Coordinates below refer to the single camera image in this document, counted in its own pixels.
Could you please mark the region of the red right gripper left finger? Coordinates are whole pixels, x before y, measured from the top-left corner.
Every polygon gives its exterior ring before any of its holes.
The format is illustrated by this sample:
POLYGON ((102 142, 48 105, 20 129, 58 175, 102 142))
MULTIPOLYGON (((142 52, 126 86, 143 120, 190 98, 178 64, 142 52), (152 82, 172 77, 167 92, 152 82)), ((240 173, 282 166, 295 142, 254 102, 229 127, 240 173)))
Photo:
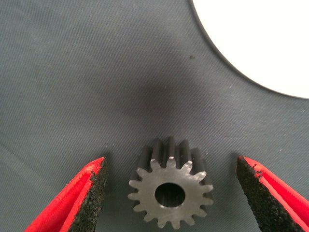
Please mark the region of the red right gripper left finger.
POLYGON ((104 157, 89 162, 37 215, 25 231, 95 231, 106 182, 107 168, 104 157))

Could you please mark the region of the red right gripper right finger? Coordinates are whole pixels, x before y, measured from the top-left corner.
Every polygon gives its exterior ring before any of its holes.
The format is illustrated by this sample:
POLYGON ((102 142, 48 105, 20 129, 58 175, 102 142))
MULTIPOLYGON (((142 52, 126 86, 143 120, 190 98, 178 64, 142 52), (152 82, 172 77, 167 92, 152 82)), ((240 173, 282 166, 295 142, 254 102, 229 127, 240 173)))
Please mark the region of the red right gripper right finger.
POLYGON ((236 174, 262 232, 309 230, 309 201, 267 167, 238 156, 236 174))

